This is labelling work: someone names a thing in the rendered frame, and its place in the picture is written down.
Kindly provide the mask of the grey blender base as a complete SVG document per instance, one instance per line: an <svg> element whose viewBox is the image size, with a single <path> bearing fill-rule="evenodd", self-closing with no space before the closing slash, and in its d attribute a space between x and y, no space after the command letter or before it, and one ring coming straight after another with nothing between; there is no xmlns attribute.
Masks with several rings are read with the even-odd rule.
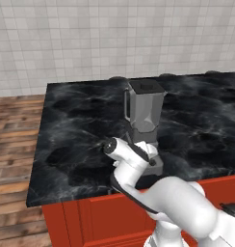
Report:
<svg viewBox="0 0 235 247"><path fill-rule="evenodd" d="M157 130L158 128L155 128L151 132L139 132L137 129L128 126L126 133L124 134L124 139L128 142L133 142L134 144L145 141L146 143L153 145L158 150ZM149 159L149 165L144 171L144 175L160 176L163 173L163 161L160 158L159 153L155 157Z"/></svg>

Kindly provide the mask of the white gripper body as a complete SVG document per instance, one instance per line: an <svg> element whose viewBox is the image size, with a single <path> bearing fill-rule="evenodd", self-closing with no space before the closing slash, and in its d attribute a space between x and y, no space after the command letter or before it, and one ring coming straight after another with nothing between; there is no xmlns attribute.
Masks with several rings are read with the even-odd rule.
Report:
<svg viewBox="0 0 235 247"><path fill-rule="evenodd" d="M149 158L153 158L158 154L157 149L153 145L148 144L145 141L137 143L137 146L140 147L143 151L145 151Z"/></svg>

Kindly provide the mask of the black blender lid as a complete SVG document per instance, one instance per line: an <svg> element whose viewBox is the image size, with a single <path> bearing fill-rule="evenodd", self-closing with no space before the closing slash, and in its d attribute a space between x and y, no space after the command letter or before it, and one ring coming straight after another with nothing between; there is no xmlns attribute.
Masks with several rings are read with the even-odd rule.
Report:
<svg viewBox="0 0 235 247"><path fill-rule="evenodd" d="M163 93L165 90L153 79L130 80L129 84L137 95Z"/></svg>

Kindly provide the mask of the red island cabinet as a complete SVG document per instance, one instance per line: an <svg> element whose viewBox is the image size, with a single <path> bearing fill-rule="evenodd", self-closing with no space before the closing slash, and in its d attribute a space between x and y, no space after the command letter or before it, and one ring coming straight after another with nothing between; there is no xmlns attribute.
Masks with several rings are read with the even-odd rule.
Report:
<svg viewBox="0 0 235 247"><path fill-rule="evenodd" d="M52 247L143 247L155 221L114 192L107 173L46 175L42 211Z"/></svg>

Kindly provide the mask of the grey blender jar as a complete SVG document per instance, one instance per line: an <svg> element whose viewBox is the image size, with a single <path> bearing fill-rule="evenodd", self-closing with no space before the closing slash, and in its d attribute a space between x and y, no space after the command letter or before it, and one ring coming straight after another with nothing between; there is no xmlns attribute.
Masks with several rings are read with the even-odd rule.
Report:
<svg viewBox="0 0 235 247"><path fill-rule="evenodd" d="M124 119L140 133L152 132L160 121L164 90L153 94L136 94L133 89L124 92Z"/></svg>

